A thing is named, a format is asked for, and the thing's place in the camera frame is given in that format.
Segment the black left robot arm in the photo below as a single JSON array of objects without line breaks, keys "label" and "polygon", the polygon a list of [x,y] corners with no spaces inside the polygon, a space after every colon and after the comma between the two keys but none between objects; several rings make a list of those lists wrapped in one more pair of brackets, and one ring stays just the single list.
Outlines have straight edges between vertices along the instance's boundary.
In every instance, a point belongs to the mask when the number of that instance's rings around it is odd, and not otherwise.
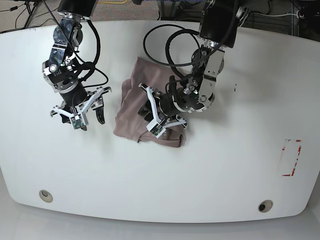
[{"label": "black left robot arm", "polygon": [[[174,125],[186,127],[180,113],[203,112],[212,105],[217,76],[224,67],[224,49],[234,46],[243,12],[238,0],[208,0],[198,31],[181,27],[167,39],[164,48],[167,62],[164,65],[171,68],[173,75],[164,87],[165,92],[140,84],[147,94],[147,101],[138,115],[151,124],[149,131]],[[192,54],[189,74],[177,69],[179,65],[173,62],[170,54],[172,41],[182,34],[203,40]]]}]

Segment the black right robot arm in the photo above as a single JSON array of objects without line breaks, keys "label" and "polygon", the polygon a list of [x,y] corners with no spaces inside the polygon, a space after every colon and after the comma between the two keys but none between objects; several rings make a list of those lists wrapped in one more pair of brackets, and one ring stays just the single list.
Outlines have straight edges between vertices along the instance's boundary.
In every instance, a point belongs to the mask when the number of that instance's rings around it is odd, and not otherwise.
[{"label": "black right robot arm", "polygon": [[[50,115],[60,115],[62,122],[70,124],[74,130],[87,130],[87,113],[90,109],[95,111],[101,125],[105,123],[103,95],[112,91],[106,85],[107,81],[92,85],[94,91],[89,90],[90,85],[83,85],[94,72],[101,72],[96,67],[101,54],[101,39],[91,21],[97,4],[96,0],[60,2],[57,12],[61,20],[56,21],[49,59],[42,64],[43,78],[63,99],[61,105],[53,107]],[[93,61],[85,61],[78,55],[83,40],[82,21],[88,23],[95,36],[96,53]]]}]

